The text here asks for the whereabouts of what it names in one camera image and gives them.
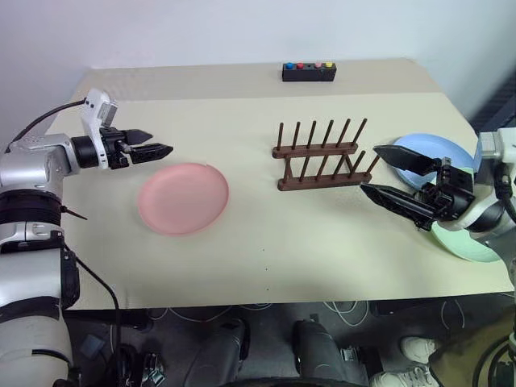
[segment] table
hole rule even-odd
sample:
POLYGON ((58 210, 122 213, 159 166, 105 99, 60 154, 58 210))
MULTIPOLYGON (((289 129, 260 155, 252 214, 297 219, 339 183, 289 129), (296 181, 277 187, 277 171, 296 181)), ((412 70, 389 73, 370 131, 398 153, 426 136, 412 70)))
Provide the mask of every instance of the table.
MULTIPOLYGON (((64 215, 67 243, 114 287, 121 307, 424 298, 512 289, 501 261, 476 264, 453 256, 409 220, 369 201, 359 187, 277 190, 284 163, 273 159, 271 150, 280 122, 288 142, 300 121, 303 144, 313 119, 320 125, 314 142, 335 120, 328 140, 335 142, 347 118, 352 120, 347 140, 367 118, 359 140, 367 151, 363 167, 374 157, 372 146, 415 132, 444 136, 474 153, 472 128, 413 61, 337 66, 330 84, 285 84, 278 64, 92 70, 85 77, 74 98, 90 87, 105 89, 119 101, 115 127, 149 131, 155 141, 174 146, 157 162, 86 169, 64 181, 64 204, 89 218, 64 215), (138 215, 139 189, 153 173, 185 162, 219 169, 230 201, 202 232, 158 235, 138 215)), ((62 112, 50 132, 81 135, 79 110, 62 112)), ((294 175, 299 160, 293 162, 294 175)), ((328 170, 331 163, 336 160, 328 162, 328 170)), ((383 161, 372 183, 407 189, 383 161)), ((105 290, 81 272, 81 298, 74 308, 111 307, 105 290)))

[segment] black cable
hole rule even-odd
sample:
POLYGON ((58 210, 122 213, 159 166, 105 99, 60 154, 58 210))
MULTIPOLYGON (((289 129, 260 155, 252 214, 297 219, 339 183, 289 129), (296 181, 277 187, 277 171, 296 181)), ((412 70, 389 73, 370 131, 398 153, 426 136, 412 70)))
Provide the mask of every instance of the black cable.
POLYGON ((510 200, 510 196, 503 195, 500 200, 501 200, 501 204, 506 209, 509 217, 513 220, 514 223, 516 223, 516 210, 514 209, 513 203, 510 200))
POLYGON ((489 365, 489 371, 487 376, 487 386, 494 387, 494 372, 497 369, 498 362, 500 358, 505 355, 505 353, 509 351, 509 344, 504 345, 502 348, 498 350, 497 353, 494 354, 493 359, 491 360, 491 364, 489 365))
POLYGON ((29 123, 27 125, 27 127, 25 129, 23 129, 21 132, 19 132, 16 137, 14 137, 14 139, 11 141, 11 143, 15 142, 15 141, 18 141, 20 139, 22 139, 29 131, 31 131, 31 129, 33 127, 35 127, 38 123, 40 123, 41 121, 43 121, 44 119, 47 119, 48 117, 50 117, 51 115, 54 115, 55 113, 59 113, 60 111, 64 110, 64 109, 68 109, 69 107, 74 107, 74 106, 79 106, 79 105, 83 105, 84 102, 86 101, 86 98, 83 98, 82 100, 80 101, 75 101, 75 102, 70 102, 70 103, 66 103, 64 105, 61 105, 61 106, 58 106, 50 111, 48 111, 47 113, 41 115, 40 117, 38 117, 37 119, 35 119, 34 121, 32 121, 31 123, 29 123))
POLYGON ((485 361, 491 355, 491 352, 493 352, 497 347, 500 347, 505 341, 508 341, 508 337, 504 336, 491 345, 482 353, 480 359, 478 360, 478 363, 476 363, 475 370, 473 371, 473 379, 472 379, 472 387, 479 387, 478 381, 481 377, 481 371, 482 368, 485 365, 485 361))
MULTIPOLYGON (((70 248, 64 244, 64 247, 71 251, 70 248)), ((101 277, 99 277, 95 272, 89 268, 82 260, 80 260, 77 256, 75 257, 77 260, 77 263, 86 271, 90 276, 92 276, 100 285, 102 285, 106 290, 107 293, 110 294, 111 298, 113 299, 114 303, 114 327, 116 328, 116 339, 115 339, 115 345, 114 345, 114 363, 116 366, 116 385, 119 387, 122 380, 122 367, 120 364, 121 354, 120 354, 120 342, 121 342, 121 322, 120 322, 120 308, 119 308, 119 300, 116 298, 116 295, 114 294, 113 289, 102 280, 101 277)))

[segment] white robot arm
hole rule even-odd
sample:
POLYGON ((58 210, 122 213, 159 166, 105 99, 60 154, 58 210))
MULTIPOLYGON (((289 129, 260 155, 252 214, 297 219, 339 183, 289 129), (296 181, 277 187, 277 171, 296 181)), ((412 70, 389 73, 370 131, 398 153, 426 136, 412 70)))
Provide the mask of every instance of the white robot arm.
POLYGON ((72 348, 61 311, 79 298, 73 252, 60 226, 63 179, 83 168, 119 169, 159 160, 173 149, 141 144, 152 136, 111 127, 117 105, 92 89, 34 121, 0 155, 0 384, 68 383, 72 348), (81 106, 85 135, 28 135, 61 108, 81 106))

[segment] blue plate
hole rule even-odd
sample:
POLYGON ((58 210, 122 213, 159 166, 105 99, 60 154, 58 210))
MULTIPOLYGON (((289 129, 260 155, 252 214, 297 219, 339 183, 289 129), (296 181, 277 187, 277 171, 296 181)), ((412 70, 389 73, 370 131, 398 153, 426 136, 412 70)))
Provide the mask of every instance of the blue plate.
MULTIPOLYGON (((394 142, 394 145, 412 149, 422 155, 431 157, 451 158, 451 165, 456 168, 473 169, 473 158, 463 148, 449 139, 439 137, 438 135, 427 135, 424 133, 416 133, 413 135, 405 135, 394 142)), ((415 189, 421 189, 423 185, 435 179, 436 173, 429 173, 426 176, 419 176, 409 171, 396 169, 399 177, 408 185, 415 189)))

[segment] pink plate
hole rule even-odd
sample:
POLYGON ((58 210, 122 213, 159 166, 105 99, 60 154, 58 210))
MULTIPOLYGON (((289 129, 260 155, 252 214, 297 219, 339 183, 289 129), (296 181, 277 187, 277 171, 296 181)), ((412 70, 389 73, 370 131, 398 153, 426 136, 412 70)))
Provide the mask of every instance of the pink plate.
POLYGON ((224 211, 229 187, 215 168, 179 164, 161 169, 139 192, 139 215, 155 232, 187 235, 208 227, 224 211))

